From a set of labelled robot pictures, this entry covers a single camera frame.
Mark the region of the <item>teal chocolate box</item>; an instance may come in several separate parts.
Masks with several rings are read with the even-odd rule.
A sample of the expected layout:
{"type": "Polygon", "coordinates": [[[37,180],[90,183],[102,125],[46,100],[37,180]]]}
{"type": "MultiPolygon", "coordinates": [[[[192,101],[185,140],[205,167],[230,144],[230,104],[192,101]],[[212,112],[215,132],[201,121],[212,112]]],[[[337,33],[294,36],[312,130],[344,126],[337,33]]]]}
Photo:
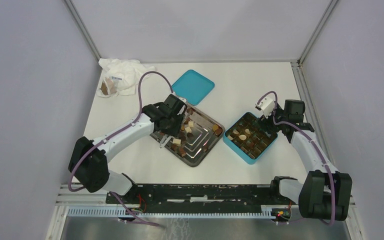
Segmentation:
{"type": "Polygon", "coordinates": [[[253,165],[263,153],[275,142],[276,132],[264,132],[258,126],[259,118],[251,112],[246,112],[223,134],[223,142],[235,152],[244,162],[253,165]],[[239,135],[246,135],[246,140],[240,140],[239,135]]]}

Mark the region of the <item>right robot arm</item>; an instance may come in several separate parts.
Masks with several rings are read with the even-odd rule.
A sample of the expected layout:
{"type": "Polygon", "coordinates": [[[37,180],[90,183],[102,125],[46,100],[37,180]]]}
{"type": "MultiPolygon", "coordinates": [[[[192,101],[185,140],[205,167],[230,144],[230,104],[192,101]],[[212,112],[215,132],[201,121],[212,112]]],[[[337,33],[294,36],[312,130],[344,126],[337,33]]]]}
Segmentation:
{"type": "Polygon", "coordinates": [[[331,225],[348,217],[352,178],[340,172],[321,149],[313,126],[304,122],[305,103],[288,99],[280,107],[266,96],[255,104],[262,112],[259,124],[269,133],[281,132],[298,153],[307,172],[304,183],[292,177],[276,177],[269,199],[282,204],[287,199],[298,205],[303,218],[331,225]]]}

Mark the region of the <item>steel tray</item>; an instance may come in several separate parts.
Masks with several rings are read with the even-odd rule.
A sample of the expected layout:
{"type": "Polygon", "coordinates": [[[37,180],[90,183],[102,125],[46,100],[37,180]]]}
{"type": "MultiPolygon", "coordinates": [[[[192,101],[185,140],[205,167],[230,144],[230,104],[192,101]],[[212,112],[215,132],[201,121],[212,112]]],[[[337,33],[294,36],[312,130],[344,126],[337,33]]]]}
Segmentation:
{"type": "MultiPolygon", "coordinates": [[[[172,138],[165,148],[190,167],[198,166],[215,144],[223,137],[224,126],[187,103],[187,110],[178,137],[172,138]]],[[[158,143],[164,134],[150,135],[158,143]]]]}

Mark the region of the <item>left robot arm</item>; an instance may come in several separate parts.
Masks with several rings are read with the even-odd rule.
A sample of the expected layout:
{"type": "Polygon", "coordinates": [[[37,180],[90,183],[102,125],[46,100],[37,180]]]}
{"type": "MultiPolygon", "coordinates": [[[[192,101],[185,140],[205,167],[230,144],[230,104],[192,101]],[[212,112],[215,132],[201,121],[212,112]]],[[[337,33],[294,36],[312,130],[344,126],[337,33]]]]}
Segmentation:
{"type": "Polygon", "coordinates": [[[133,203],[137,198],[133,180],[110,171],[109,162],[137,140],[155,132],[178,137],[187,108],[184,98],[170,94],[163,102],[141,104],[135,118],[107,134],[95,139],[79,138],[68,164],[70,178],[80,182],[81,190],[106,190],[116,193],[125,204],[133,203]]]}

